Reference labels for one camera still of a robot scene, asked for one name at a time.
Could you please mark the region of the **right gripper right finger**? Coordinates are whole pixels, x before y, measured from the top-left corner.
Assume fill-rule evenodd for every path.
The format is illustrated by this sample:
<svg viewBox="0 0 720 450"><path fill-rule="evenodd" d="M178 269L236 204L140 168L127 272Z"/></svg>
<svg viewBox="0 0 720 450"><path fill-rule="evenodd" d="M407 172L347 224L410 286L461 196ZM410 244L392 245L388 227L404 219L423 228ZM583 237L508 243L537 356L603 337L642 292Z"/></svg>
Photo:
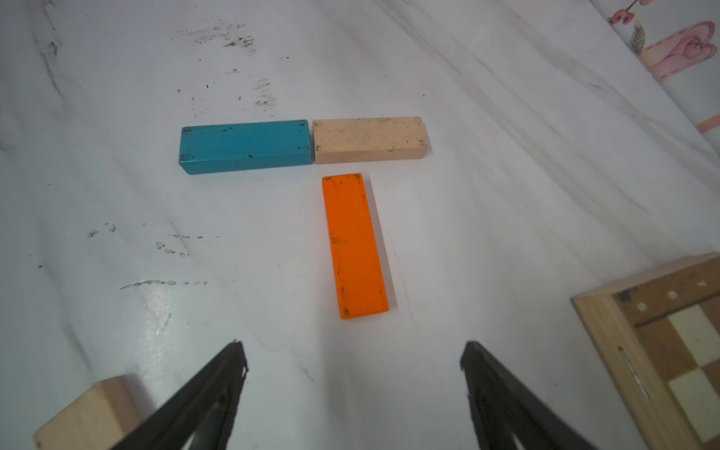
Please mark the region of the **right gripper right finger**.
<svg viewBox="0 0 720 450"><path fill-rule="evenodd" d="M594 448L479 342L466 344L460 367L480 448Z"/></svg>

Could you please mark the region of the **teal wooden block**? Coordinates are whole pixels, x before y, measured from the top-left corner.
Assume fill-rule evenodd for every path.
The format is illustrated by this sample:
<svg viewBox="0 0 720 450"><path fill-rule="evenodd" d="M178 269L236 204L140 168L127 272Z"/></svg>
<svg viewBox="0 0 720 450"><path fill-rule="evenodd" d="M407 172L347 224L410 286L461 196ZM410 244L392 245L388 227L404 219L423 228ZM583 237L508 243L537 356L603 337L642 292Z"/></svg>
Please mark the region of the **teal wooden block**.
<svg viewBox="0 0 720 450"><path fill-rule="evenodd" d="M187 174L216 174L313 163L306 120L183 127L178 163Z"/></svg>

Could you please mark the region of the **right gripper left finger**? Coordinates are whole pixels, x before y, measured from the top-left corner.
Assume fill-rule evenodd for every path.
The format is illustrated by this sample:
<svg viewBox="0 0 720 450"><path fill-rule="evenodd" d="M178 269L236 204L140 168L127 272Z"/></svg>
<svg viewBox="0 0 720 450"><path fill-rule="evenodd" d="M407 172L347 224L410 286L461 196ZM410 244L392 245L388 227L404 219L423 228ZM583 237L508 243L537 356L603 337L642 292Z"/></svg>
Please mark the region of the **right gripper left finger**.
<svg viewBox="0 0 720 450"><path fill-rule="evenodd" d="M116 449L225 449L249 371L243 344L225 346Z"/></svg>

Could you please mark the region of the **orange block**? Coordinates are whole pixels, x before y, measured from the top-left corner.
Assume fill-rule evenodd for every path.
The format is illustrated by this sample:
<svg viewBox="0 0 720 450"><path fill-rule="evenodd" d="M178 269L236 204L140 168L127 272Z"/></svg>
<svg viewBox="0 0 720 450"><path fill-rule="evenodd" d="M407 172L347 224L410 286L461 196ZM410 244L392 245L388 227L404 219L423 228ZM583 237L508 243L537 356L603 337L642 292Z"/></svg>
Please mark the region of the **orange block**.
<svg viewBox="0 0 720 450"><path fill-rule="evenodd" d="M322 192L339 317L350 320L389 311L363 176L326 176Z"/></svg>

